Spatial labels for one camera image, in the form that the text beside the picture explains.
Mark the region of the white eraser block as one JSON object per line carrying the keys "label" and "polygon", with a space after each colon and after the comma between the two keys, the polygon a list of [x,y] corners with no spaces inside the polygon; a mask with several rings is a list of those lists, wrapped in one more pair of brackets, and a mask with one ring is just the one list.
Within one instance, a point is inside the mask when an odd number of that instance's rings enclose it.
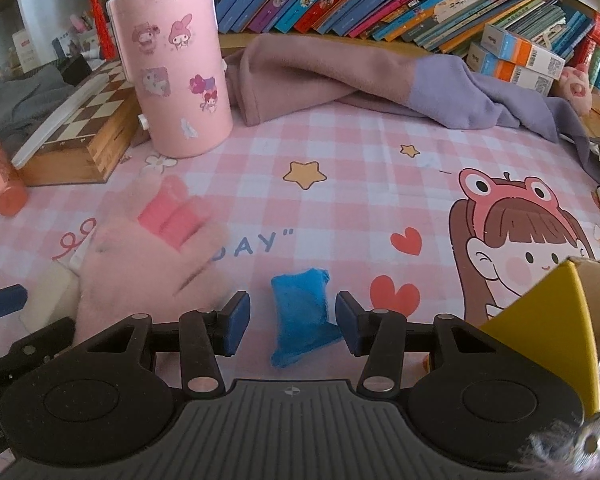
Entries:
{"label": "white eraser block", "polygon": [[79,301],[79,277],[63,264],[52,261],[28,292],[20,321],[29,333],[34,333],[61,318],[75,320]]}

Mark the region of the blue cloth bundle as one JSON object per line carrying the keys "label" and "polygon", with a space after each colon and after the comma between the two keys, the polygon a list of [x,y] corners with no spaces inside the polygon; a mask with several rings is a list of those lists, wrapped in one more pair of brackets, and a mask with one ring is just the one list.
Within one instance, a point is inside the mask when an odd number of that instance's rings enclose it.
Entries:
{"label": "blue cloth bundle", "polygon": [[329,274],[309,269],[298,274],[274,276],[274,295],[278,331],[271,364],[284,368],[302,356],[340,341],[340,328],[329,322],[326,286]]}

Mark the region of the pink fluffy glove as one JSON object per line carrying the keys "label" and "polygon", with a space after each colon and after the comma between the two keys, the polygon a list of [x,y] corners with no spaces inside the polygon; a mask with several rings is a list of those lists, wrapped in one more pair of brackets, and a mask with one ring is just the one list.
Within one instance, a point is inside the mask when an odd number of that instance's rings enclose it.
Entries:
{"label": "pink fluffy glove", "polygon": [[221,307],[230,281],[212,258],[226,239],[209,203],[190,194],[180,177],[136,178],[109,204],[88,245],[74,342],[132,314],[165,323]]}

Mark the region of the pink lotion bottle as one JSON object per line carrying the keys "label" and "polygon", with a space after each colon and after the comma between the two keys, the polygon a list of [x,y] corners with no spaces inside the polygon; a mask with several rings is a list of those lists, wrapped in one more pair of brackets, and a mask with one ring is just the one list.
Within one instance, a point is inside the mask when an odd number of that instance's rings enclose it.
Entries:
{"label": "pink lotion bottle", "polygon": [[29,198],[27,187],[0,142],[0,214],[13,217]]}

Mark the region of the pink checkered tablecloth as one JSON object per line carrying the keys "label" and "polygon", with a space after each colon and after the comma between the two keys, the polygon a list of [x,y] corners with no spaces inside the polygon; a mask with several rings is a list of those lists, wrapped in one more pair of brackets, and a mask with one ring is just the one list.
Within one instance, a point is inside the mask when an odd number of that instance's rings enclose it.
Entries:
{"label": "pink checkered tablecloth", "polygon": [[595,183],[561,146],[524,130],[448,130],[427,119],[338,103],[255,127],[237,124],[215,150],[175,160],[150,144],[132,148],[104,184],[35,188],[12,218],[0,216],[0,288],[32,288],[54,261],[69,259],[110,200],[140,174],[175,174],[207,196],[230,236],[219,265],[251,297],[251,321],[226,379],[355,378],[362,363],[337,342],[275,368],[275,275],[324,269],[327,292],[347,290],[370,306],[385,275],[420,293],[428,322],[464,310],[449,236],[449,211],[463,197],[458,174],[542,179],[582,226],[600,259]]}

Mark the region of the wooden chess board box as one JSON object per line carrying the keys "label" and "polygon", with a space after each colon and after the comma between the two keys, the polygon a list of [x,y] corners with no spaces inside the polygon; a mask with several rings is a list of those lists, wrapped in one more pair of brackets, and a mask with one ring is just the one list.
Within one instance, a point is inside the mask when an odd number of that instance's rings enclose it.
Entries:
{"label": "wooden chess board box", "polygon": [[138,104],[120,62],[104,64],[94,75],[100,84],[66,118],[22,168],[29,186],[104,183],[138,129]]}

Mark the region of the yellow cardboard box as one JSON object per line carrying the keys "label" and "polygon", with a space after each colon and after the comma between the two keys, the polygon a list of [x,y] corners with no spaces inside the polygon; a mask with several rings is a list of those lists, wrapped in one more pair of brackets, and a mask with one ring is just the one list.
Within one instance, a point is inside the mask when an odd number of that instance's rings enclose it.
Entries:
{"label": "yellow cardboard box", "polygon": [[600,411],[600,261],[569,258],[481,330],[562,378]]}

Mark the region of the grey cloth on side table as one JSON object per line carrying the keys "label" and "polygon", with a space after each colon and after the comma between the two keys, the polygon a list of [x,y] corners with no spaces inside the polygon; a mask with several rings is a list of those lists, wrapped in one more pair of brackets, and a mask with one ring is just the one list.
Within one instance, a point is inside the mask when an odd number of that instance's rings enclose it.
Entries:
{"label": "grey cloth on side table", "polygon": [[0,84],[0,142],[5,150],[9,154],[19,150],[74,90],[55,66]]}

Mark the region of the pink purple fleece garment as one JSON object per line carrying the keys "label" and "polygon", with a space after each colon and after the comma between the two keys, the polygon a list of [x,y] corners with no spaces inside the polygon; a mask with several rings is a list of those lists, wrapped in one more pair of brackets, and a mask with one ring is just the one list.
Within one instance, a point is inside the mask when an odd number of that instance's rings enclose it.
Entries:
{"label": "pink purple fleece garment", "polygon": [[458,56],[410,58],[311,36],[259,35],[226,64],[230,104],[248,126],[340,101],[449,129],[524,128],[575,152],[600,184],[600,162],[566,100],[475,73]]}

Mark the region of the red tassel ornament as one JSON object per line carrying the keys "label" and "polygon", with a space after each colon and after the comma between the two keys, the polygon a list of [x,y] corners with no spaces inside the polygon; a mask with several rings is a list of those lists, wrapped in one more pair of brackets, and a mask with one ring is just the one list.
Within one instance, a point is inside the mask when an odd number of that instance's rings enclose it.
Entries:
{"label": "red tassel ornament", "polygon": [[94,26],[97,32],[102,58],[107,61],[113,61],[116,58],[116,47],[111,39],[106,22],[104,9],[100,0],[90,0],[91,10],[94,18]]}

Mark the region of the orange blue white carton lower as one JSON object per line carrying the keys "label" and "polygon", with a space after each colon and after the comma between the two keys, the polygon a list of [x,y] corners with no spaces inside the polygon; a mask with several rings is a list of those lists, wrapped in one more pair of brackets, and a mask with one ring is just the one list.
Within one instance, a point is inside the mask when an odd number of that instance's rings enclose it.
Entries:
{"label": "orange blue white carton lower", "polygon": [[548,96],[554,82],[549,76],[535,73],[533,70],[512,62],[500,60],[480,44],[474,42],[467,53],[466,63],[476,73],[516,84],[520,88],[535,90],[542,96]]}

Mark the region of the pink sticker cylinder container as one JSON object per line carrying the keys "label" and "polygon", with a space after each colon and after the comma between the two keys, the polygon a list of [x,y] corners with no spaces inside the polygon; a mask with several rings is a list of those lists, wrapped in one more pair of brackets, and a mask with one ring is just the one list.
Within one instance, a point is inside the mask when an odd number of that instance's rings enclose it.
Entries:
{"label": "pink sticker cylinder container", "polygon": [[233,130],[214,0],[109,0],[126,79],[154,148],[204,154]]}

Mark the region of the orange blue white carton upper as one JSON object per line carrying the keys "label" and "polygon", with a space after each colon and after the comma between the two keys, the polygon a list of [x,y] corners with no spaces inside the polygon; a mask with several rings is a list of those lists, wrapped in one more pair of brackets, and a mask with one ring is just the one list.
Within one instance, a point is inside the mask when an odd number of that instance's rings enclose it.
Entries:
{"label": "orange blue white carton upper", "polygon": [[551,50],[492,24],[484,26],[480,44],[502,61],[554,80],[560,77],[565,67],[565,60]]}

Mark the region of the pink pig plush toy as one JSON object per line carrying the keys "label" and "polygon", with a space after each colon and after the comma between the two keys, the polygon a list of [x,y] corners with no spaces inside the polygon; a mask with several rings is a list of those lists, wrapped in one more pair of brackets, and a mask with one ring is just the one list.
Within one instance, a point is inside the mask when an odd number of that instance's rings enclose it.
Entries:
{"label": "pink pig plush toy", "polygon": [[560,77],[554,82],[552,95],[566,100],[582,117],[592,110],[592,91],[588,79],[588,66],[580,63],[577,66],[565,66]]}

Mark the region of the row of leaning books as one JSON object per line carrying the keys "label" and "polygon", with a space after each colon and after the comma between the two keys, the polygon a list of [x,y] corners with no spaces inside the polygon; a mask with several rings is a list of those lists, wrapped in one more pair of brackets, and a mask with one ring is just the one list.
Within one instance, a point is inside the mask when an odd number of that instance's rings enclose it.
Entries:
{"label": "row of leaning books", "polygon": [[564,0],[219,0],[222,35],[279,32],[405,42],[471,61],[486,26],[501,27],[576,62],[600,47],[600,14]]}

